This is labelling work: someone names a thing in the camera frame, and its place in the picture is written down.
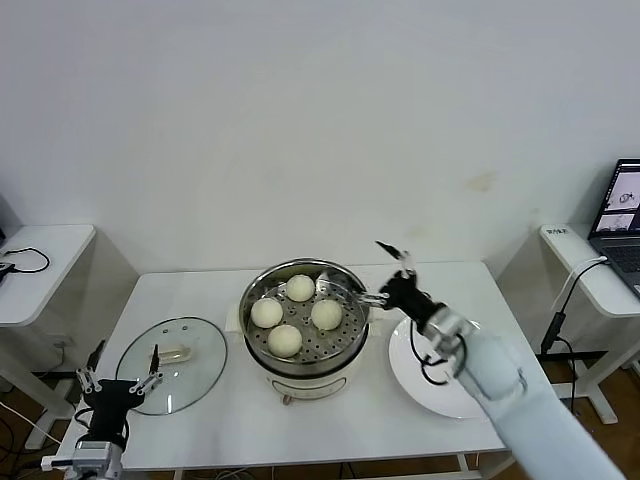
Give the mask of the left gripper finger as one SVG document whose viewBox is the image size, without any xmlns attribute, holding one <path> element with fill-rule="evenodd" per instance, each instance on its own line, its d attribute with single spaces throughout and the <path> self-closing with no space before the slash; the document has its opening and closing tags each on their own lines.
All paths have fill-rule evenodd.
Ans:
<svg viewBox="0 0 640 480">
<path fill-rule="evenodd" d="M 159 371 L 159 365 L 160 358 L 158 345 L 155 345 L 151 355 L 148 376 L 143 380 L 139 380 L 134 386 L 130 387 L 129 393 L 134 395 L 146 395 L 150 390 L 153 390 L 157 384 L 161 383 L 163 373 Z"/>
<path fill-rule="evenodd" d="M 96 376 L 96 368 L 99 363 L 105 340 L 101 340 L 96 349 L 89 355 L 84 367 L 76 370 L 76 376 L 85 395 L 98 393 L 102 390 L 100 380 Z"/>
</svg>

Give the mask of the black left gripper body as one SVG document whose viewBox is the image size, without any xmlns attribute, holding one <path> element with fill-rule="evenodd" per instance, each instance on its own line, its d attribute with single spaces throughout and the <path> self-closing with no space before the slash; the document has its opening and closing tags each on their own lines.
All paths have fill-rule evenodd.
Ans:
<svg viewBox="0 0 640 480">
<path fill-rule="evenodd" d="M 127 415 L 130 410 L 141 406 L 144 393 L 131 391 L 136 386 L 130 380 L 100 380 L 100 390 L 92 388 L 83 394 L 83 400 L 92 415 L 83 440 L 127 440 L 129 426 Z"/>
</svg>

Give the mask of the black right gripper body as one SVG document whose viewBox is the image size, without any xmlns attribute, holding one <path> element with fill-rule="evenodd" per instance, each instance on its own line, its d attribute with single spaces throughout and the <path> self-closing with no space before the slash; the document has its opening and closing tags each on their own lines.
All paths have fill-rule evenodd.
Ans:
<svg viewBox="0 0 640 480">
<path fill-rule="evenodd" d="M 418 330 L 425 330 L 439 310 L 439 303 L 418 289 L 417 275 L 413 272 L 396 271 L 379 293 L 385 297 L 385 310 L 401 310 L 414 321 Z"/>
</svg>

